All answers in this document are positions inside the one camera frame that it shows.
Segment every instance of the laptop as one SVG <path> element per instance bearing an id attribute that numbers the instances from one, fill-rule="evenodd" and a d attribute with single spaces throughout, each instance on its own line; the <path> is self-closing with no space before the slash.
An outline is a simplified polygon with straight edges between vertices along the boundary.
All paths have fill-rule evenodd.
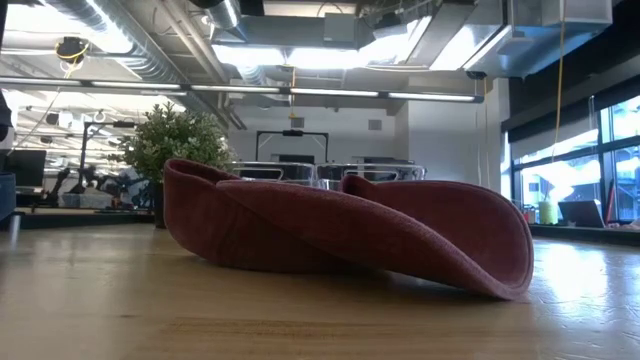
<path id="1" fill-rule="evenodd" d="M 562 201 L 558 203 L 562 218 L 577 227 L 604 228 L 604 221 L 600 214 L 600 206 L 595 200 L 590 201 Z"/>

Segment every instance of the fluorescent light fixture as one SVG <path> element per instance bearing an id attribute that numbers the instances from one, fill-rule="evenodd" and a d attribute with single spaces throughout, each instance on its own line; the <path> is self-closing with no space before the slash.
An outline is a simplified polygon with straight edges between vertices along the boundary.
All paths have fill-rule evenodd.
<path id="1" fill-rule="evenodd" d="M 408 38 L 408 34 L 389 35 L 376 39 L 369 45 L 360 48 L 358 53 L 363 61 L 367 63 L 372 61 L 393 60 L 396 54 L 404 49 L 404 44 Z"/>
<path id="2" fill-rule="evenodd" d="M 464 26 L 442 49 L 440 55 L 429 66 L 429 70 L 458 70 L 475 52 L 473 32 L 469 27 Z"/>
<path id="3" fill-rule="evenodd" d="M 377 91 L 334 90 L 334 89 L 291 88 L 291 94 L 293 94 L 293 95 L 333 95 L 333 96 L 378 97 L 378 92 Z"/>
<path id="4" fill-rule="evenodd" d="M 156 84 L 143 82 L 92 81 L 94 86 L 125 89 L 180 90 L 178 84 Z"/>
<path id="5" fill-rule="evenodd" d="M 294 49 L 287 63 L 300 69 L 353 69 L 367 65 L 357 50 L 327 48 Z"/>
<path id="6" fill-rule="evenodd" d="M 280 89 L 268 86 L 192 85 L 195 91 L 221 91 L 235 93 L 278 94 Z"/>
<path id="7" fill-rule="evenodd" d="M 407 33 L 410 33 L 409 39 L 407 40 L 404 47 L 397 53 L 395 63 L 405 62 L 411 56 L 411 53 L 418 45 L 418 41 L 424 35 L 424 32 L 427 31 L 427 27 L 429 27 L 429 23 L 431 23 L 431 16 L 425 16 L 420 20 L 414 20 L 407 24 Z"/>
<path id="8" fill-rule="evenodd" d="M 19 84 L 19 85 L 51 85 L 51 86 L 80 86 L 78 80 L 67 79 L 42 79 L 28 77 L 2 77 L 0 84 Z"/>
<path id="9" fill-rule="evenodd" d="M 420 94 L 420 93 L 389 93 L 391 99 L 402 100 L 434 100 L 434 101 L 459 101 L 472 102 L 475 96 L 468 95 L 445 95 L 445 94 Z"/>
<path id="10" fill-rule="evenodd" d="M 163 96 L 187 96 L 186 91 L 158 91 L 158 90 L 142 90 L 140 91 L 141 95 L 163 95 Z"/>
<path id="11" fill-rule="evenodd" d="M 487 53 L 489 53 L 489 51 L 491 51 L 491 49 L 493 49 L 496 45 L 498 45 L 498 43 L 504 39 L 505 36 L 507 36 L 507 34 L 509 34 L 511 32 L 511 25 L 507 25 L 504 27 L 504 29 L 500 30 L 500 32 L 498 33 L 498 35 L 496 35 L 493 39 L 491 39 L 491 41 L 489 41 L 487 43 L 487 45 L 483 46 L 480 51 L 478 51 L 471 59 L 469 59 L 469 61 L 467 61 L 466 64 L 464 64 L 462 67 L 465 70 L 469 70 L 471 67 L 473 67 L 473 65 L 475 65 L 478 61 L 480 61 L 480 59 L 482 59 L 485 55 L 487 55 Z"/>
<path id="12" fill-rule="evenodd" d="M 282 51 L 270 47 L 213 45 L 218 60 L 236 66 L 282 65 Z"/>

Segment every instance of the green leaves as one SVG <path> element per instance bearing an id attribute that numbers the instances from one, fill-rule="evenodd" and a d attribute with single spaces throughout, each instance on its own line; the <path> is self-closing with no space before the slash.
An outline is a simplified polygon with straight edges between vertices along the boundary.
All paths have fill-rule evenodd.
<path id="1" fill-rule="evenodd" d="M 135 137 L 122 139 L 124 155 L 110 155 L 136 168 L 145 177 L 161 182 L 164 163 L 182 158 L 224 168 L 233 152 L 224 133 L 210 114 L 173 111 L 173 104 L 156 104 L 145 114 L 148 121 L 138 125 Z"/>

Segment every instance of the wooden table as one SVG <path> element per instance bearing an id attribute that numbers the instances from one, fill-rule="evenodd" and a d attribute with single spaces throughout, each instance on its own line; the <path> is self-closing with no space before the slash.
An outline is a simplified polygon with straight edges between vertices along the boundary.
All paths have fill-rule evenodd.
<path id="1" fill-rule="evenodd" d="M 218 268 L 151 225 L 0 234 L 0 359 L 640 359 L 640 250 L 536 242 L 496 302 L 389 273 Z"/>

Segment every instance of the white wall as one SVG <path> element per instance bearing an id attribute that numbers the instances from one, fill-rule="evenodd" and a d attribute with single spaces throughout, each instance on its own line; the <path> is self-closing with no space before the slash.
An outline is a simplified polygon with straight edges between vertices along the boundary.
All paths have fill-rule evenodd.
<path id="1" fill-rule="evenodd" d="M 396 116 L 397 153 L 408 137 L 408 158 L 427 168 L 428 179 L 501 191 L 501 183 L 505 183 L 501 162 L 509 162 L 504 158 L 506 144 L 500 133 L 500 123 L 509 117 L 507 80 L 496 79 L 482 104 L 411 101 L 406 107 Z M 405 117 L 406 131 L 401 128 Z"/>
<path id="2" fill-rule="evenodd" d="M 394 134 L 395 158 L 409 160 L 409 103 L 405 103 L 396 115 Z"/>
<path id="3" fill-rule="evenodd" d="M 289 108 L 261 110 L 238 107 L 236 113 L 249 130 L 230 131 L 229 144 L 242 160 L 255 159 L 256 131 L 290 129 Z M 383 109 L 296 108 L 295 115 L 305 118 L 304 131 L 329 133 L 329 161 L 348 163 L 353 157 L 394 157 L 394 117 Z M 368 130 L 369 119 L 382 120 L 382 131 Z M 269 135 L 260 137 L 265 142 Z M 274 135 L 260 148 L 260 161 L 270 161 L 272 155 L 313 155 L 316 163 L 324 162 L 324 137 L 283 137 Z"/>
<path id="4" fill-rule="evenodd" d="M 476 183 L 476 104 L 409 103 L 409 158 L 427 168 L 427 178 Z"/>

